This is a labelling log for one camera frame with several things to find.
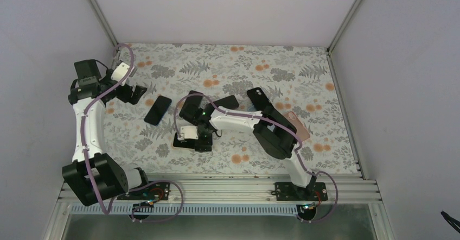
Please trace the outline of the pink phone case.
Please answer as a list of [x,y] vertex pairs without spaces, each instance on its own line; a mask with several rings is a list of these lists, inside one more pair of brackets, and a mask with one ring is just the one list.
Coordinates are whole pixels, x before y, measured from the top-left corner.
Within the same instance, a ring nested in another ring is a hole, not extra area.
[[302,142],[310,138],[308,129],[293,111],[286,112],[283,116],[297,129],[296,134]]

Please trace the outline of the black phone case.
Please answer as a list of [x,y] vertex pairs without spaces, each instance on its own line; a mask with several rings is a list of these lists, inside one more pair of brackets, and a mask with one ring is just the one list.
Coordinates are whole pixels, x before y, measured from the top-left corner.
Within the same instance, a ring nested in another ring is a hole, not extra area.
[[263,111],[267,107],[273,107],[261,87],[252,88],[248,90],[246,94],[257,111]]

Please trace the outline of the phone from blue case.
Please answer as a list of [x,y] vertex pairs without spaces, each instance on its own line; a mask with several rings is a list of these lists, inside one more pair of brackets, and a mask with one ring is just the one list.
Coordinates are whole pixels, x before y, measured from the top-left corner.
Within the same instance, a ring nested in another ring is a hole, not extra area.
[[191,90],[189,94],[192,94],[193,96],[186,99],[182,110],[187,116],[193,117],[199,110],[203,97],[200,92],[193,90]]

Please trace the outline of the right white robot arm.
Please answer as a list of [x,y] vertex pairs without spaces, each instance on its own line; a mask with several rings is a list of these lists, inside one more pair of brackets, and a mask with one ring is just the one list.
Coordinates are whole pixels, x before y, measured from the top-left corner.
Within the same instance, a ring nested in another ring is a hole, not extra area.
[[281,160],[294,185],[295,196],[308,200],[315,192],[316,175],[298,155],[302,140],[296,127],[270,103],[261,111],[239,111],[238,107],[234,96],[213,101],[203,93],[191,91],[174,108],[174,142],[179,148],[209,152],[213,135],[219,130],[252,134],[265,153]]

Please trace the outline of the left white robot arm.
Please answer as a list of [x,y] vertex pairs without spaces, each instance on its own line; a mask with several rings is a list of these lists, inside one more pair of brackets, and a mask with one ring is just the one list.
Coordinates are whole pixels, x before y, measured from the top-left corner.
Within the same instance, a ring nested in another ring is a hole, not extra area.
[[85,206],[130,193],[146,198],[151,184],[139,167],[123,167],[106,152],[104,118],[106,104],[113,98],[132,103],[138,86],[126,84],[133,68],[120,62],[102,76],[95,59],[74,64],[77,78],[68,101],[76,118],[76,144],[72,162],[62,168],[64,181]]

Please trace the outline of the black phone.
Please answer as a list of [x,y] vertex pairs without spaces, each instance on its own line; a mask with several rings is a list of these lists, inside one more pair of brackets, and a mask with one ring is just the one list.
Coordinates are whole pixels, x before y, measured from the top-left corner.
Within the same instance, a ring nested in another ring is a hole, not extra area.
[[174,148],[181,148],[181,149],[195,149],[196,139],[184,139],[179,140],[178,134],[176,133],[174,136],[174,140],[172,142],[172,146]]
[[144,117],[144,122],[154,126],[159,125],[171,104],[172,100],[170,98],[165,96],[158,96],[153,106]]

